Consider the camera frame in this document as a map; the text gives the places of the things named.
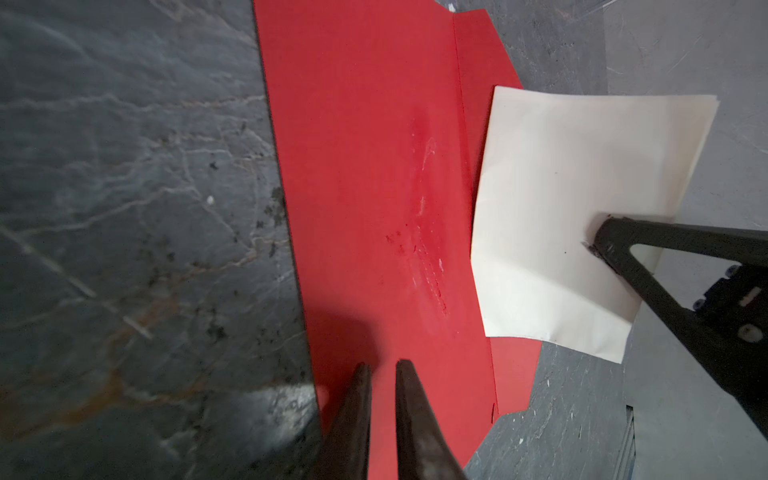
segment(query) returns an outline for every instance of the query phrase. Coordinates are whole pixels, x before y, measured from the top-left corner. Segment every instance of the white paper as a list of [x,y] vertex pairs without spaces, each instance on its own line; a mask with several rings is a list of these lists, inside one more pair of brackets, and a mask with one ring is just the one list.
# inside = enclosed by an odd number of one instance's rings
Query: white paper
[[472,234],[487,336],[621,362],[641,301],[586,245],[607,214],[674,217],[717,103],[496,87]]

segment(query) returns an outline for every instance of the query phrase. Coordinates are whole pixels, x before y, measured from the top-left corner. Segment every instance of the screw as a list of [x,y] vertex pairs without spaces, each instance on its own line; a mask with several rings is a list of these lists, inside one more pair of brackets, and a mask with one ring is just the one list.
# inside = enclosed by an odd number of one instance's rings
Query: screw
[[744,323],[739,327],[737,335],[740,339],[749,343],[758,343],[763,339],[763,331],[752,323]]
[[736,272],[739,271],[738,265],[731,265],[728,267],[728,270],[725,271],[726,278],[731,278],[732,276],[736,275]]

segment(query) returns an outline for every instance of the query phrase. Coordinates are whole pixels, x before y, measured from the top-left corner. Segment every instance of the white scuff mark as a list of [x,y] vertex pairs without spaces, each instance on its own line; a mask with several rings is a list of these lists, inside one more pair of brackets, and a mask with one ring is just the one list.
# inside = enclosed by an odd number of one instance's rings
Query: white scuff mark
[[760,292],[762,292],[762,291],[763,291],[763,289],[761,289],[760,287],[756,286],[755,288],[750,290],[750,292],[747,295],[745,295],[744,298],[741,299],[741,301],[739,302],[739,306],[747,306],[747,305],[749,305],[752,302],[752,300],[754,300],[755,297]]
[[[27,242],[27,240],[25,240],[22,236],[20,236],[13,230],[8,229],[5,225],[2,225],[2,224],[0,224],[0,234],[8,238],[10,241],[15,242],[17,245],[19,245],[19,247],[21,247],[22,249],[22,252],[24,252],[24,255],[29,255],[30,257],[36,258],[51,272],[55,273],[56,275],[59,275],[61,278],[69,282],[74,288],[78,289],[80,293],[82,293],[84,296],[98,301],[108,312],[118,315],[117,309],[115,309],[110,303],[105,302],[103,300],[99,301],[99,299],[97,298],[96,292],[93,291],[92,288],[90,288],[88,285],[86,285],[79,279],[67,273],[64,270],[64,267],[62,267],[58,262],[56,262],[52,258],[45,256],[43,253],[38,251],[29,242]],[[130,327],[136,329],[136,331],[139,332],[142,336],[146,337],[149,340],[153,339],[153,336],[149,332],[149,330],[145,329],[143,326],[134,322],[127,316],[122,316],[121,319],[124,322],[126,322],[126,324],[128,324]]]
[[684,60],[684,59],[685,59],[685,58],[688,56],[688,54],[691,52],[691,50],[693,50],[693,49],[694,49],[694,47],[696,46],[696,44],[697,44],[697,43],[699,43],[699,40],[701,40],[701,35],[699,35],[699,38],[697,38],[697,39],[696,39],[696,41],[694,42],[694,44],[693,44],[693,45],[691,45],[691,46],[690,46],[690,48],[688,48],[688,51],[687,51],[687,52],[685,52],[685,54],[683,54],[683,56],[682,56],[682,57],[680,57],[680,60],[678,60],[678,61],[677,61],[677,63],[676,63],[675,65],[672,65],[672,68],[670,68],[669,70],[667,70],[667,73],[669,73],[669,72],[673,71],[673,70],[674,70],[674,68],[675,68],[675,67],[677,67],[677,66],[680,64],[680,62],[682,62],[682,61],[683,61],[683,60]]
[[437,140],[430,137],[429,140],[427,141],[426,147],[424,148],[424,160],[422,161],[422,171],[424,171],[424,169],[427,166],[427,159],[429,158],[429,155],[430,154],[434,155],[436,151],[437,151]]

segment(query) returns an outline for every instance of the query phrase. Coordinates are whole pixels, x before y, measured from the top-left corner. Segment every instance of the gray marble surface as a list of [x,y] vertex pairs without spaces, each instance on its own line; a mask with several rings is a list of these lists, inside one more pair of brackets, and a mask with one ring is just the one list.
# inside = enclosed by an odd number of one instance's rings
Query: gray marble surface
[[[604,93],[601,15],[545,3],[458,8],[488,8],[526,87]],[[3,2],[0,157],[0,478],[303,477],[320,435],[250,2]],[[620,366],[546,346],[467,472],[608,478],[620,397]]]

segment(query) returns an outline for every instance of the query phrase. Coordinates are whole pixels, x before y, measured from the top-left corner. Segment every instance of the red cardstock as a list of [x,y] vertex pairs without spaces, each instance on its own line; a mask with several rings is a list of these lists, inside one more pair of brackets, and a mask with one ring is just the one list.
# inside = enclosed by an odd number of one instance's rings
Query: red cardstock
[[504,46],[433,0],[254,5],[323,426],[370,364],[369,478],[396,478],[411,359],[465,465],[541,348],[485,337],[469,261],[493,87],[521,88]]

